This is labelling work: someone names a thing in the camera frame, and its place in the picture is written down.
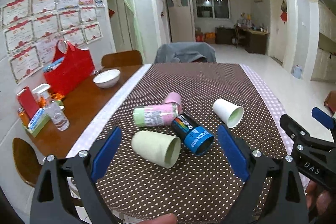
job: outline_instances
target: gray cloth on chair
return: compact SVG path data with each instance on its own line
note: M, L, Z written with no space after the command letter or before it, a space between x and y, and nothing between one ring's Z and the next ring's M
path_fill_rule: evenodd
M156 53L157 63L189 63L199 58L216 62L215 50L204 42L176 42L162 45Z

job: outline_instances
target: black can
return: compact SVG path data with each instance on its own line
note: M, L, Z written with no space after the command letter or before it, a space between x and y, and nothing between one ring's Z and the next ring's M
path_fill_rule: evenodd
M185 146L196 156L203 155L215 138L186 113L178 115L171 126Z

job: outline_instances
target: green tissue box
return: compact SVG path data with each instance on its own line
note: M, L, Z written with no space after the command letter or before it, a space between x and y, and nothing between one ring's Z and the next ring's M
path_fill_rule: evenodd
M59 106L64 106L62 101L55 101ZM31 135L33 135L33 137L36 137L37 134L40 133L40 131L42 130L42 128L47 124L47 122L50 120L48 114L46 114L46 112L43 113L43 118L41 118L41 122L38 124L38 126L32 131L29 128L27 128L25 125L22 124L23 128L30 133Z

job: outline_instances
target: clear plastic bottle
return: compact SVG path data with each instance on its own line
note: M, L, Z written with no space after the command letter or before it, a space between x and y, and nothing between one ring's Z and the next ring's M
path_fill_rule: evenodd
M64 131L70 125L68 118L64 115L63 111L59 108L59 105L50 98L45 99L45 111L49 115L50 119L57 127L58 130Z

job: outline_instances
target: brown polka dot tablecloth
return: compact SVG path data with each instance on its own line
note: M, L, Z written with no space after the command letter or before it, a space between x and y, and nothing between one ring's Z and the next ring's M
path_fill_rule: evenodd
M161 104L169 92L182 97L183 110L216 136L222 121L212 105L223 98L244 108L243 119L231 131L270 157L287 153L276 124L263 99L237 64L167 63L152 65L97 139L118 126L122 142L97 188L109 208L138 219L174 213L179 223L216 223L230 210L243 186L233 173L217 139L203 156L193 155L182 145L179 159L171 169L155 165L131 148L140 130L174 135L170 127L138 128L133 109ZM262 208L270 179L266 179L256 213Z

